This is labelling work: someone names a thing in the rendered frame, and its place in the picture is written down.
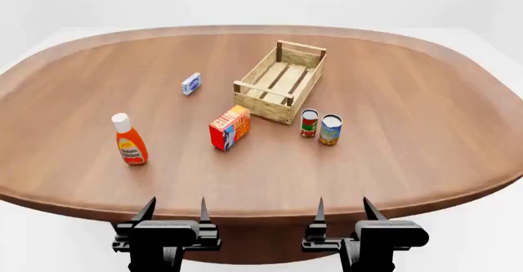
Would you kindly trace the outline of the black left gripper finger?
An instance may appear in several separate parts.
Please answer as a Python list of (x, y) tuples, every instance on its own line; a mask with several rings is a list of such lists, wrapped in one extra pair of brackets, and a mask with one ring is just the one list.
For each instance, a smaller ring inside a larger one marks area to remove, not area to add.
[(205, 198), (201, 199), (201, 206), (200, 206), (200, 218), (199, 218), (200, 224), (211, 224), (211, 218), (208, 214), (207, 205), (205, 202)]
[(151, 220), (154, 214), (156, 197), (153, 197), (132, 219), (132, 222)]

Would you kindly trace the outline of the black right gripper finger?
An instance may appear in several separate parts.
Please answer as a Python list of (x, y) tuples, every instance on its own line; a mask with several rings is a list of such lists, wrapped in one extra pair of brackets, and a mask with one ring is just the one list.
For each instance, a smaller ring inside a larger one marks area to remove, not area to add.
[(325, 223), (325, 214), (324, 214), (324, 200), (320, 198), (319, 205), (317, 208), (317, 213), (313, 221), (314, 224), (324, 224)]
[(363, 197), (364, 211), (367, 220), (370, 221), (386, 221), (387, 218), (368, 200)]

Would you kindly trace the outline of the red ketchup bottle white cap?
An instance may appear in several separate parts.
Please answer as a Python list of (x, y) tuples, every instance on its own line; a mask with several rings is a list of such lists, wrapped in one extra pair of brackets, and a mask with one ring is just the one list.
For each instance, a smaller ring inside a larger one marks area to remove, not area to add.
[(131, 125), (125, 113), (117, 113), (111, 117), (116, 130), (118, 151), (125, 163), (131, 166), (141, 166), (148, 162), (148, 151), (137, 130)]

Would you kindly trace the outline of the wooden slatted tray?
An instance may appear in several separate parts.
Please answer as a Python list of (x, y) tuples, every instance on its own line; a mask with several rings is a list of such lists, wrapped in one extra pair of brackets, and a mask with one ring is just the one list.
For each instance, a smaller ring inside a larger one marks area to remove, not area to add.
[(326, 56), (326, 48), (278, 41), (242, 80), (233, 82), (234, 104), (291, 124), (321, 78)]

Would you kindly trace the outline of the blue yellow food can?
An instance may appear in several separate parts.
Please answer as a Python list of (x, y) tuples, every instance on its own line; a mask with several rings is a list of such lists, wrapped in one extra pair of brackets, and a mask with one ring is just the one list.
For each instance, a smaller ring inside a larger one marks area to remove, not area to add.
[(320, 142), (324, 145), (336, 145), (342, 129), (342, 119), (336, 114), (326, 114), (320, 127)]

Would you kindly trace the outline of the red orange butter box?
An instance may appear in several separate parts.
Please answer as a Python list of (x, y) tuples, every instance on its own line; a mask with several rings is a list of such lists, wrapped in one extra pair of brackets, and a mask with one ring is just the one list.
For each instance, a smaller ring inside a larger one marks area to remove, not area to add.
[(212, 145), (221, 151), (228, 151), (250, 131), (250, 127), (250, 110), (235, 105), (209, 124)]

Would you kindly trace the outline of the red green tomato can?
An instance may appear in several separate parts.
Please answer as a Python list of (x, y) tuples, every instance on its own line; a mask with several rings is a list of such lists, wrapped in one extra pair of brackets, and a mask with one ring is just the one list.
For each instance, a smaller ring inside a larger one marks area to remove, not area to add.
[(304, 109), (301, 117), (301, 136), (314, 137), (319, 119), (318, 112), (315, 109)]

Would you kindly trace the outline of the small blue white box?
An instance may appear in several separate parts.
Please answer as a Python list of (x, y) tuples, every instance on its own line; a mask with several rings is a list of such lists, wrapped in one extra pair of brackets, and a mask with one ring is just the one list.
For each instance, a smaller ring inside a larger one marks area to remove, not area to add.
[(190, 95), (192, 92), (197, 90), (201, 85), (201, 74), (193, 73), (186, 80), (181, 83), (181, 89), (183, 95)]

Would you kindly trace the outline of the brown table pedestal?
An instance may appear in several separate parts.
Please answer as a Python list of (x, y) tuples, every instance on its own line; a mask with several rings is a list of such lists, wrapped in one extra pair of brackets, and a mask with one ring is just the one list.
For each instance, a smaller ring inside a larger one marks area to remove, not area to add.
[[(154, 211), (156, 220), (195, 220), (199, 211), (183, 210), (167, 213), (167, 209)], [(188, 252), (185, 259), (213, 264), (261, 265), (283, 264), (294, 261), (316, 259), (332, 252), (302, 252), (302, 238), (306, 227), (316, 216), (316, 207), (268, 215), (218, 215), (211, 212), (210, 218), (217, 225), (222, 238), (218, 252)], [(365, 218), (362, 208), (355, 212), (328, 212), (325, 209), (326, 235), (330, 238), (346, 238), (354, 232), (355, 223)], [(109, 212), (103, 221), (116, 223), (130, 220), (131, 212)]]

